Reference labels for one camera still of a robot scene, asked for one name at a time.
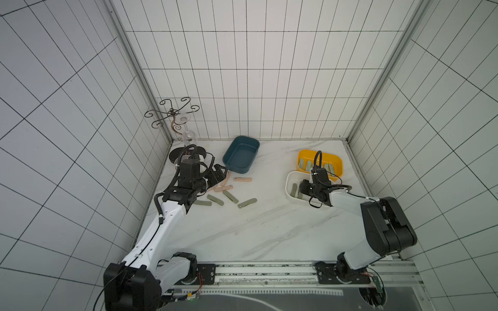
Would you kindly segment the yellow storage box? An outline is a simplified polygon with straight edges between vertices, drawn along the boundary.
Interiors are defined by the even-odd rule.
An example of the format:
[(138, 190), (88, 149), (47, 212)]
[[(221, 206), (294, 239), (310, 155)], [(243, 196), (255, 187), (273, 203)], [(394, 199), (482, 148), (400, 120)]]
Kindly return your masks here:
[[(313, 166), (314, 166), (315, 165), (314, 159), (315, 159), (316, 153), (317, 153), (317, 151), (307, 150), (307, 149), (299, 151), (297, 162), (296, 162), (297, 171), (306, 172), (306, 164), (307, 164), (308, 160), (313, 161)], [(299, 168), (299, 159), (300, 158), (304, 159), (304, 161), (305, 161), (305, 169), (304, 170), (301, 170)], [(328, 171), (328, 176), (329, 176), (329, 179), (331, 181), (334, 181), (334, 182), (339, 181), (339, 178), (342, 177), (342, 174), (344, 171), (342, 159), (334, 154), (323, 153), (322, 154), (322, 162), (319, 163), (319, 160), (320, 159), (318, 158), (316, 164), (320, 165), (322, 168), (325, 168), (327, 171), (329, 169), (329, 167), (328, 167), (329, 164), (332, 164), (334, 166), (334, 170), (335, 170), (337, 177), (332, 176), (329, 173), (329, 171)]]

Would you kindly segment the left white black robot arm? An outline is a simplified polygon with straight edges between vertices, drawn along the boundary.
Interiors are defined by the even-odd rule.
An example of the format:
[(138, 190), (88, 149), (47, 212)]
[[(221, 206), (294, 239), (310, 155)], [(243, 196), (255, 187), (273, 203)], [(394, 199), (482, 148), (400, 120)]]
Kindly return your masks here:
[(196, 255), (177, 252), (163, 259), (163, 248), (198, 196), (225, 180), (227, 172), (220, 164), (206, 165), (193, 156), (179, 161), (169, 186), (153, 198), (156, 218), (133, 250), (104, 272), (99, 297), (106, 310), (157, 310), (176, 283), (200, 281)]

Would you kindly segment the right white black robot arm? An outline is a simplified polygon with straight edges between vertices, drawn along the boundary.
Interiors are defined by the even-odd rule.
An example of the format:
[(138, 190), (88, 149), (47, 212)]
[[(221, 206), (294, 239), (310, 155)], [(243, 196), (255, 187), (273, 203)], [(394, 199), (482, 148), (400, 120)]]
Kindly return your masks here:
[(335, 273), (343, 282), (366, 272), (369, 265), (392, 253), (415, 246), (418, 242), (415, 230), (404, 214), (397, 199), (393, 197), (371, 198), (351, 193), (352, 187), (334, 184), (328, 178), (328, 171), (314, 166), (311, 179), (299, 184), (299, 191), (316, 199), (322, 206), (336, 207), (363, 220), (365, 239), (352, 249), (338, 255)]

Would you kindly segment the white storage box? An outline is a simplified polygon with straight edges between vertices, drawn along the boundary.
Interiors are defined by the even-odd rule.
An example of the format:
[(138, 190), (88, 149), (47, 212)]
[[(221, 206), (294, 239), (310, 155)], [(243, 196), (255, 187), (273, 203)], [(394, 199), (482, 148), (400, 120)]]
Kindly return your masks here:
[[(300, 190), (300, 186), (303, 181), (309, 182), (309, 192), (302, 193)], [(332, 206), (331, 201), (327, 201), (326, 203), (322, 203), (318, 198), (313, 195), (318, 194), (318, 190), (325, 190), (325, 195), (327, 199), (330, 199), (329, 193), (327, 193), (327, 189), (325, 185), (318, 180), (318, 178), (312, 177), (311, 174), (300, 171), (292, 171), (287, 176), (287, 181), (285, 185), (285, 194), (289, 198), (289, 200), (295, 204), (305, 206), (305, 207), (314, 207), (319, 208), (323, 207), (325, 209)]]

